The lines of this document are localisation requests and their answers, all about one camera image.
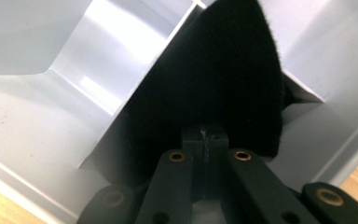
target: metal screw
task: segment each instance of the metal screw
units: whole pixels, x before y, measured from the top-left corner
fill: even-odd
[[[249,161],[252,158],[251,154],[243,150],[236,151],[234,157],[239,161]]]
[[[169,158],[171,161],[180,162],[180,161],[184,161],[186,159],[186,155],[183,152],[175,151],[170,154]]]
[[[335,193],[331,189],[317,189],[316,196],[324,203],[341,206],[344,204],[344,199],[341,195]]]

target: white plastic bin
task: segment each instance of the white plastic bin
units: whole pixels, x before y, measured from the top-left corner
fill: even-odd
[[[358,165],[358,1],[260,3],[304,100],[283,111],[268,166],[294,189],[339,185]],[[196,6],[0,0],[0,190],[48,223],[75,223],[109,185],[84,160]]]

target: brass insert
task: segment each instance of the brass insert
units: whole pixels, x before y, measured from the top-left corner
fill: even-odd
[[[121,191],[112,191],[103,196],[103,204],[106,207],[118,207],[124,203],[125,196]]]
[[[344,204],[344,199],[341,195],[335,193],[331,189],[317,189],[316,196],[324,203],[341,206]]]
[[[186,159],[186,155],[183,152],[175,151],[170,154],[169,158],[170,158],[170,161],[180,162],[180,161],[184,161]]]
[[[239,161],[249,161],[252,158],[251,154],[243,150],[236,151],[234,157]]]

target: black plastic part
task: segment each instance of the black plastic part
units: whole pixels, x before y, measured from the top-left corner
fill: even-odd
[[[182,149],[194,157],[193,196],[215,199],[220,196],[220,161],[228,151],[228,137],[217,123],[182,130]]]
[[[284,110],[287,106],[293,104],[295,102],[295,97],[292,94],[292,91],[289,89],[287,85],[288,77],[285,77],[283,79],[283,105],[282,110]]]
[[[183,150],[165,152],[135,223],[190,223],[192,174],[193,158],[190,154]]]
[[[325,183],[308,184],[303,188],[301,199],[322,223],[358,223],[358,202],[337,187]]]
[[[224,195],[220,200],[220,207],[227,224],[252,223],[246,212],[243,212],[240,201],[232,193],[231,188],[224,189]]]
[[[232,149],[225,161],[227,178],[226,194],[223,202],[237,198],[247,223],[319,223],[296,196],[273,174],[254,152]],[[226,206],[222,209],[229,216]]]
[[[134,193],[125,186],[98,191],[81,213],[77,224],[130,224],[133,222]]]
[[[296,196],[296,198],[300,199],[300,197],[301,197],[301,193],[300,193],[300,192],[298,192],[297,190],[291,189],[291,188],[288,188],[288,189],[290,190],[290,192],[293,193],[293,195]]]

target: black cloth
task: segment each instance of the black cloth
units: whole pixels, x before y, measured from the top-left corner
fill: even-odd
[[[113,181],[142,179],[153,174],[162,152],[180,147],[182,127],[209,121],[224,125],[230,147],[273,157],[282,108],[279,57],[260,6],[218,0],[163,51],[97,146],[97,157],[106,174],[121,173]]]

